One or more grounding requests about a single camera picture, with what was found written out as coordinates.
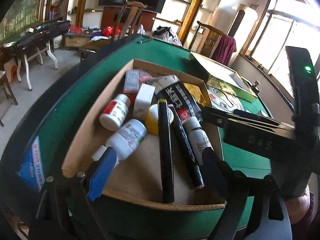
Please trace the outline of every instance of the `tiled floor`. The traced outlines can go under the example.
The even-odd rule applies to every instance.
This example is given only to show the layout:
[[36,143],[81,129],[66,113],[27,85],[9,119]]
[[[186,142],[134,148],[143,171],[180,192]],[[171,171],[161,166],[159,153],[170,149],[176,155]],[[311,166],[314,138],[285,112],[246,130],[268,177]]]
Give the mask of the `tiled floor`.
[[[43,57],[43,65],[40,65],[36,60],[29,63],[32,91],[28,89],[24,67],[21,67],[22,82],[19,83],[15,75],[14,81],[10,83],[18,105],[11,105],[1,119],[4,127],[0,126],[0,157],[14,129],[28,109],[55,81],[80,62],[80,55],[76,51],[56,49],[53,54],[59,64],[59,69],[57,70],[54,69],[54,63],[50,57]],[[3,90],[0,90],[0,116],[3,113],[5,104],[7,104],[7,99]]]

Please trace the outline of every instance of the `red cloth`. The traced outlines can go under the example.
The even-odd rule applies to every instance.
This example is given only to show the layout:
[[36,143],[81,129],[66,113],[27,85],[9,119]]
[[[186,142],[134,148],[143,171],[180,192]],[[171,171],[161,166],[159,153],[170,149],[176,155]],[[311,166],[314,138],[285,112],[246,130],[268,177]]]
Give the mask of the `red cloth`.
[[[116,35],[120,34],[120,32],[121,32],[121,30],[118,28],[116,31]],[[110,27],[110,26],[103,29],[103,31],[102,31],[102,35],[106,36],[106,37],[111,36],[112,33],[113,33],[113,27]]]
[[76,27],[75,25],[71,25],[69,27],[69,29],[70,29],[71,32],[74,32],[76,34],[81,34],[82,33],[82,29],[79,28],[79,27]]
[[236,40],[224,34],[216,50],[213,52],[211,59],[228,66],[232,53],[235,51],[237,51]]

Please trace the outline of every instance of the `window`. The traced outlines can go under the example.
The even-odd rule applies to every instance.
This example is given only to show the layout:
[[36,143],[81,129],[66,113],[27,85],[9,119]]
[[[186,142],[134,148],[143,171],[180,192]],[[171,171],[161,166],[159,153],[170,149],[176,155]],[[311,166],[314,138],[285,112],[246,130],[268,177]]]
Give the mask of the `window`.
[[299,0],[275,0],[253,38],[249,57],[275,78],[293,98],[285,46],[306,48],[315,65],[320,54],[320,18]]

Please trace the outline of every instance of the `chair backrest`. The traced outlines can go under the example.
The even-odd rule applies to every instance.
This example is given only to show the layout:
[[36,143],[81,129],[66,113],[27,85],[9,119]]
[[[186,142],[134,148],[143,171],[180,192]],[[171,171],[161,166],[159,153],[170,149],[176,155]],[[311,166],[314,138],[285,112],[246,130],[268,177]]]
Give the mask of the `chair backrest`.
[[111,39],[112,41],[115,40],[116,30],[118,29],[122,15],[123,15],[124,11],[128,8],[128,6],[131,6],[131,9],[130,9],[130,12],[128,14],[127,19],[124,22],[121,33],[119,35],[119,39],[122,39],[124,37],[129,26],[131,26],[131,27],[130,27],[128,34],[129,35],[132,34],[132,30],[133,30],[134,26],[136,25],[137,20],[139,19],[143,9],[148,7],[148,5],[144,5],[143,3],[137,2],[137,1],[128,2],[127,0],[124,0],[123,3],[124,3],[124,5],[121,9],[121,12],[120,12],[116,22],[115,22],[115,25],[113,27],[114,31],[112,33],[112,39]]
[[197,37],[197,35],[199,33],[200,28],[201,27],[205,27],[205,28],[209,29],[209,33],[208,33],[208,36],[207,36],[207,38],[206,38],[206,40],[204,42],[204,45],[203,45],[203,47],[201,49],[200,54],[203,55],[203,56],[206,56],[206,57],[210,57],[210,54],[212,53],[212,50],[213,50],[213,48],[214,48],[219,36],[224,35],[224,32],[222,32],[222,31],[218,30],[217,28],[212,27],[210,25],[201,23],[199,21],[197,21],[197,24],[198,24],[198,28],[196,30],[195,36],[192,39],[192,42],[191,42],[191,44],[189,46],[189,49],[192,48],[192,45],[194,44],[194,42],[196,40],[196,37]]

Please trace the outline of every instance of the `drawer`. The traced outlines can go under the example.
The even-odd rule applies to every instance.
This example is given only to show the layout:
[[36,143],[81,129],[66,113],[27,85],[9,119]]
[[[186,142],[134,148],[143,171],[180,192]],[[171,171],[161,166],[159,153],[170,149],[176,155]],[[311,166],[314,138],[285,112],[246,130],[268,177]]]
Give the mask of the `drawer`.
[[83,47],[90,42],[89,36],[67,36],[65,37],[66,47]]

